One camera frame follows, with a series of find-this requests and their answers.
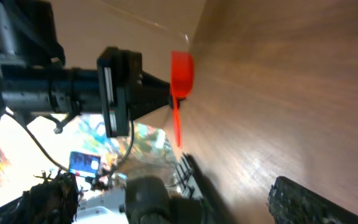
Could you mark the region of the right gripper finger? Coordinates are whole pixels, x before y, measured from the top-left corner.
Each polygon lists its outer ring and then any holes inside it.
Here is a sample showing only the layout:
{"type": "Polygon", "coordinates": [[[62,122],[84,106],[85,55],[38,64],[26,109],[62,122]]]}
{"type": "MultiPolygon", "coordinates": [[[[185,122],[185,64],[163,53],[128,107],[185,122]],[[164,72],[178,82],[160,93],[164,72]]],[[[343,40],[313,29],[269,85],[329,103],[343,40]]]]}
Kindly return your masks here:
{"type": "Polygon", "coordinates": [[[358,223],[358,215],[284,176],[270,189],[268,210],[278,224],[358,223]]]}

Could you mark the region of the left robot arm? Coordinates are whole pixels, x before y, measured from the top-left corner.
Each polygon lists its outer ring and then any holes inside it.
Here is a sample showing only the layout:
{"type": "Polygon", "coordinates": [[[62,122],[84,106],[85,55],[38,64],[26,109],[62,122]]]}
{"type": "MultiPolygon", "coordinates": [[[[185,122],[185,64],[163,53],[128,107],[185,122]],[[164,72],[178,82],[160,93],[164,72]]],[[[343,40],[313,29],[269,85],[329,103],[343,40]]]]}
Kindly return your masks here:
{"type": "Polygon", "coordinates": [[[107,47],[94,70],[66,68],[47,1],[0,1],[0,118],[7,109],[21,125],[53,119],[55,133],[81,114],[101,114],[110,138],[127,136],[130,122],[180,101],[142,68],[138,52],[107,47]]]}

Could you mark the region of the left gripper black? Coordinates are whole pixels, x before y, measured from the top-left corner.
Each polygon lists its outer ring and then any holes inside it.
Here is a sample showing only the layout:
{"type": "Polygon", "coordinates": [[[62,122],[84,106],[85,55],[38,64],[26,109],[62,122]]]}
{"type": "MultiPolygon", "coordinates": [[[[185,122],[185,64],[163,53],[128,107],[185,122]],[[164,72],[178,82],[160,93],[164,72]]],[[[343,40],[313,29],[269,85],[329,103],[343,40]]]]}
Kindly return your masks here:
{"type": "Polygon", "coordinates": [[[97,59],[101,108],[109,138],[129,135],[129,122],[174,99],[170,84],[142,71],[142,54],[107,47],[97,59]]]}

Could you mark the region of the orange measuring scoop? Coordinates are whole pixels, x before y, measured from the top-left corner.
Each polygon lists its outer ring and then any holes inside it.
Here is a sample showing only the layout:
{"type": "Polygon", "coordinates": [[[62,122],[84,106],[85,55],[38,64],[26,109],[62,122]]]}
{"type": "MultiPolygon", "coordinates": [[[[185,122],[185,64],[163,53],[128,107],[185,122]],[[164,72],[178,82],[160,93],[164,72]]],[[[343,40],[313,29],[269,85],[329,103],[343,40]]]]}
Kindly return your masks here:
{"type": "Polygon", "coordinates": [[[180,100],[184,100],[192,91],[194,82],[194,61],[188,52],[171,52],[170,93],[173,99],[173,130],[175,141],[181,147],[180,100]]]}

